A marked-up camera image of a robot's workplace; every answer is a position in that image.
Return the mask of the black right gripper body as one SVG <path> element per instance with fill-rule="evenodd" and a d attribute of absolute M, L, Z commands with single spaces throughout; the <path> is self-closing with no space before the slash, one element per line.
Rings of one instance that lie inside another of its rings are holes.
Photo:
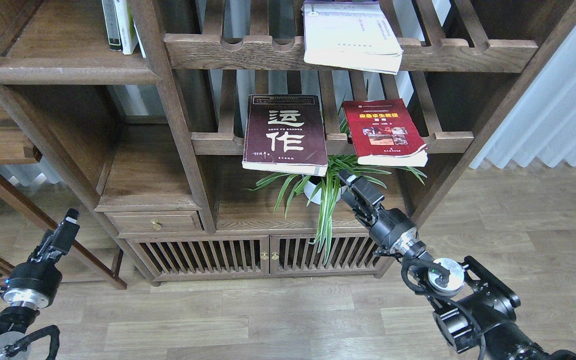
<path fill-rule="evenodd" d="M 358 176 L 347 186 L 342 199 L 350 206 L 355 218 L 368 230 L 379 251 L 409 251 L 418 242 L 418 228 L 398 208 L 382 205 L 384 194 L 366 177 Z"/>

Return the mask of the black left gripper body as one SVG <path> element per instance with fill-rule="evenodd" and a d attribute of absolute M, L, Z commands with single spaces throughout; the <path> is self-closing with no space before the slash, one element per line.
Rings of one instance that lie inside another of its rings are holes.
<path fill-rule="evenodd" d="M 0 298 L 10 306 L 52 305 L 63 278 L 55 264 L 68 254 L 79 228 L 77 219 L 64 219 L 55 230 L 46 230 L 26 262 L 14 267 L 4 285 L 0 285 Z"/>

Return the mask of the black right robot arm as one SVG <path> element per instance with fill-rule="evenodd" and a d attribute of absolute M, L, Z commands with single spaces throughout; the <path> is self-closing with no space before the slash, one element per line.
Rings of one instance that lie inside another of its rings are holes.
<path fill-rule="evenodd" d="M 570 350 L 544 351 L 520 330 L 515 309 L 521 299 L 480 262 L 434 258 L 418 239 L 416 224 L 398 208 L 383 207 L 377 187 L 348 170 L 338 177 L 348 188 L 343 200 L 377 244 L 375 255 L 400 262 L 403 282 L 429 301 L 436 325 L 457 353 L 479 347 L 480 359 L 576 360 Z"/>

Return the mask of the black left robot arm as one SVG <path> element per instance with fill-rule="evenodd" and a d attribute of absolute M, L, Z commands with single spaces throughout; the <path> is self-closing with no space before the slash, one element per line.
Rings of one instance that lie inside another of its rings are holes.
<path fill-rule="evenodd" d="M 40 309 L 52 305 L 63 276 L 56 267 L 73 246 L 80 226 L 78 210 L 69 208 L 55 230 L 46 230 L 43 239 L 26 262 L 10 273 L 0 285 L 0 298 L 7 307 L 0 312 L 0 360 L 27 360 L 31 343 L 50 337 L 48 360 L 55 360 L 60 347 L 60 330 L 45 326 L 27 334 Z"/>

